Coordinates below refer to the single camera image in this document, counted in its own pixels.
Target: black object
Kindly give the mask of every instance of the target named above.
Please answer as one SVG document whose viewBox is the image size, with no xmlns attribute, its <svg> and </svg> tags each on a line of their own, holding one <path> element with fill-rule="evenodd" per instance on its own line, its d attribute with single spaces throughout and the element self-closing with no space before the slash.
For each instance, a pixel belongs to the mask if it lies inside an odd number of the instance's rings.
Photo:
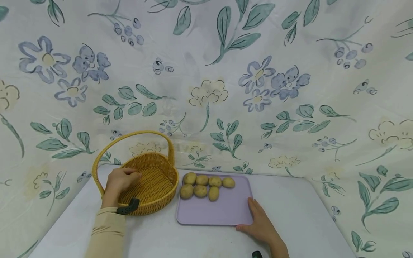
<svg viewBox="0 0 413 258">
<path fill-rule="evenodd" d="M 262 258 L 260 251 L 255 251 L 252 253 L 252 258 Z"/>
<path fill-rule="evenodd" d="M 129 206 L 118 208 L 116 210 L 116 213 L 120 215 L 128 215 L 129 213 L 134 212 L 135 210 L 138 209 L 139 202 L 140 202 L 139 199 L 132 198 L 131 201 L 129 202 Z"/>
</svg>

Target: basket handle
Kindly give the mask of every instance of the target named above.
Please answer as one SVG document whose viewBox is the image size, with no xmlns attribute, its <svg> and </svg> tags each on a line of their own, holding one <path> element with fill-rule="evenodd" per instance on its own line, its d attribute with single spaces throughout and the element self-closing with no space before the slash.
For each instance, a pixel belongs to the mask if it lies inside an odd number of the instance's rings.
<svg viewBox="0 0 413 258">
<path fill-rule="evenodd" d="M 115 140 L 112 141 L 111 143 L 109 143 L 109 145 L 106 146 L 106 147 L 99 153 L 99 155 L 96 157 L 95 162 L 93 162 L 93 166 L 92 166 L 92 176 L 93 176 L 93 180 L 95 181 L 95 183 L 96 183 L 96 185 L 97 185 L 97 188 L 99 189 L 100 194 L 101 194 L 102 196 L 103 196 L 103 194 L 104 194 L 104 189 L 103 189 L 102 184 L 99 182 L 99 179 L 98 179 L 98 177 L 97 177 L 97 166 L 99 165 L 100 159 L 101 159 L 102 156 L 105 154 L 105 152 L 106 152 L 110 147 L 112 147 L 113 145 L 115 145 L 117 142 L 120 142 L 121 140 L 126 139 L 126 138 L 128 138 L 128 137 L 130 137 L 130 136 L 140 135 L 140 134 L 144 134 L 144 133 L 152 133 L 152 134 L 160 135 L 160 136 L 162 136 L 163 138 L 165 138 L 165 139 L 167 140 L 167 142 L 168 142 L 168 160 L 169 160 L 169 163 L 170 163 L 172 166 L 175 166 L 175 150 L 174 150 L 174 148 L 173 148 L 173 144 L 172 144 L 171 140 L 170 140 L 168 137 L 166 137 L 164 134 L 159 133 L 159 132 L 156 132 L 156 131 L 148 131 L 148 130 L 146 130 L 146 131 L 136 131 L 136 132 L 133 132 L 133 133 L 128 133 L 128 134 L 126 134 L 126 135 L 124 135 L 124 136 L 121 136 L 121 137 L 115 139 Z"/>
</svg>

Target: hand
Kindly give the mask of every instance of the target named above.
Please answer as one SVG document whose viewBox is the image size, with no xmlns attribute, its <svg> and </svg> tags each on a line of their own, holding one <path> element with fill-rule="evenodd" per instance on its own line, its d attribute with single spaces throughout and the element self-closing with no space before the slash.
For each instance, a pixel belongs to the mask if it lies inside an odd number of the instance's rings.
<svg viewBox="0 0 413 258">
<path fill-rule="evenodd" d="M 116 168 L 107 177 L 105 194 L 100 208 L 117 207 L 121 192 L 134 186 L 142 177 L 132 168 Z"/>
<path fill-rule="evenodd" d="M 251 210 L 254 222 L 252 225 L 237 225 L 235 229 L 267 243 L 270 246 L 273 257 L 287 258 L 287 246 L 275 230 L 261 205 L 250 197 L 248 198 L 248 207 Z"/>
</svg>

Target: potato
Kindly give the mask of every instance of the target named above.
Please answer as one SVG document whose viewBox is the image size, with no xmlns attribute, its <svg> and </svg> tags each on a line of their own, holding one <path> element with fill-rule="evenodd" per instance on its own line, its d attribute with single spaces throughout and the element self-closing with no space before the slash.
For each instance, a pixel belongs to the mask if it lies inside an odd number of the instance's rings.
<svg viewBox="0 0 413 258">
<path fill-rule="evenodd" d="M 208 177 L 206 175 L 197 176 L 197 185 L 208 185 Z"/>
<path fill-rule="evenodd" d="M 210 177 L 208 180 L 209 186 L 216 186 L 216 187 L 221 187 L 222 182 L 219 177 Z"/>
<path fill-rule="evenodd" d="M 216 201 L 219 197 L 219 188 L 216 186 L 211 186 L 208 192 L 208 198 L 210 201 Z"/>
<path fill-rule="evenodd" d="M 189 199 L 194 193 L 194 187 L 192 185 L 183 185 L 179 193 L 182 199 Z"/>
<path fill-rule="evenodd" d="M 224 178 L 222 179 L 222 186 L 226 188 L 234 188 L 235 181 L 232 178 Z"/>
<path fill-rule="evenodd" d="M 183 183 L 185 185 L 194 185 L 196 179 L 197 179 L 197 174 L 195 174 L 194 172 L 189 172 L 183 177 Z"/>
<path fill-rule="evenodd" d="M 207 187 L 204 185 L 196 185 L 194 187 L 194 193 L 195 193 L 195 196 L 197 197 L 200 197 L 200 198 L 205 197 L 207 196 Z"/>
</svg>

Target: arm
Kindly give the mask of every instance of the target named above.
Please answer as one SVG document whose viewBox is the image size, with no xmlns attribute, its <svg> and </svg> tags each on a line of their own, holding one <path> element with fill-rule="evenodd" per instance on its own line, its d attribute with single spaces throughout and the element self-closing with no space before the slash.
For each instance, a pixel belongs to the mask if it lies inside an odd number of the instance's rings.
<svg viewBox="0 0 413 258">
<path fill-rule="evenodd" d="M 248 198 L 248 206 L 254 222 L 252 225 L 237 225 L 235 229 L 245 232 L 269 245 L 272 258 L 289 258 L 287 246 L 265 214 L 261 205 L 250 197 Z"/>
<path fill-rule="evenodd" d="M 108 176 L 102 206 L 96 215 L 86 258 L 123 257 L 123 237 L 125 217 L 116 213 L 118 199 L 122 191 L 133 185 L 141 174 L 133 169 L 114 169 Z"/>
</svg>

